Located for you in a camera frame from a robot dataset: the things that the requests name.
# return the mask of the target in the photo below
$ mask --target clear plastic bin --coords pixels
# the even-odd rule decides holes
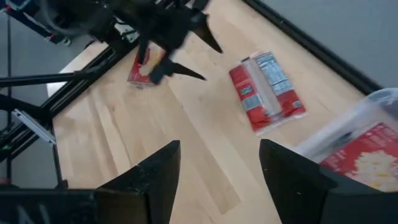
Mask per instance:
[[[398,88],[370,94],[294,151],[375,189],[398,191]]]

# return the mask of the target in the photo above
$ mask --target wooden table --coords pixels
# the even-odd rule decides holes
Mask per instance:
[[[63,178],[71,188],[98,187],[179,139],[171,223],[280,223],[259,164],[260,139],[293,149],[363,95],[242,1],[213,1],[207,11],[224,54],[191,35],[174,60],[208,81],[176,75],[138,90],[126,83],[133,50],[54,119]],[[104,48],[92,45],[63,72]],[[308,109],[262,136],[253,133],[228,75],[258,50],[274,52]]]

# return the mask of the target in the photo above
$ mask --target red popcorn package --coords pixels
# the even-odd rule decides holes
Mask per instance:
[[[136,55],[136,59],[134,60],[127,81],[135,85],[137,88],[153,85],[149,78],[149,74],[160,62],[164,53],[165,51],[161,47],[153,42],[150,42],[142,65],[138,64],[138,54]]]
[[[321,165],[383,192],[398,191],[398,132],[384,123],[321,161]]]
[[[259,53],[229,71],[253,130],[262,134],[306,110],[274,55]]]

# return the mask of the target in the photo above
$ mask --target metal rod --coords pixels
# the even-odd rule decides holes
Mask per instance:
[[[24,111],[15,109],[11,112],[17,119],[24,123],[30,130],[32,130],[36,135],[42,138],[44,141],[50,144],[56,144],[55,137],[50,131],[45,129],[41,124],[39,124],[35,119],[29,116],[29,114]]]
[[[12,52],[11,52],[11,20],[10,20],[10,15],[7,14],[7,77],[11,77],[12,73],[12,63],[11,63],[11,57]],[[7,88],[7,97],[11,99],[12,97],[12,89],[11,87]],[[7,133],[11,130],[11,123],[12,123],[12,117],[11,117],[11,111],[7,111]],[[7,179],[9,180],[9,183],[11,184],[12,182],[12,159],[11,157],[7,157]]]
[[[88,78],[90,75],[92,75],[91,72],[79,71],[71,73],[0,78],[0,88],[9,86],[26,86],[55,82],[68,82],[72,80],[83,80]]]
[[[51,134],[53,134],[55,136],[55,131],[54,131],[54,127],[53,127],[53,123],[52,121],[50,122],[50,132]],[[54,144],[52,146],[52,155],[53,155],[53,159],[54,159],[54,166],[55,166],[55,174],[57,176],[57,185],[62,184],[63,179],[62,179],[62,172],[61,172],[61,165],[60,165],[60,158],[58,155],[58,149],[57,149],[57,145]]]
[[[48,112],[44,111],[41,107],[23,102],[21,100],[9,98],[0,94],[0,110],[12,111],[16,108],[29,113],[35,119],[43,120],[48,116]]]
[[[100,53],[94,60],[92,60],[84,69],[94,68],[97,65],[102,65],[105,60],[109,60],[111,58],[109,63],[106,64],[106,68],[101,69],[96,75],[89,77],[87,80],[72,80],[68,82],[53,96],[51,96],[44,104],[42,104],[41,108],[44,111],[50,111],[48,119],[54,118],[74,99],[82,94],[95,81],[97,81],[97,79],[102,77],[102,75],[104,75],[113,65],[117,64],[119,60],[126,56],[127,53],[129,53],[133,48],[137,47],[137,45],[138,40],[135,40],[128,48],[125,49],[125,51],[119,52],[117,55],[114,54],[112,48],[110,47],[103,50],[103,52]],[[10,151],[13,152],[12,158],[15,158],[35,141],[29,140],[32,137],[34,137],[35,140],[39,138],[24,124],[20,124],[11,130],[5,140],[0,142],[0,149],[4,146],[10,146]]]

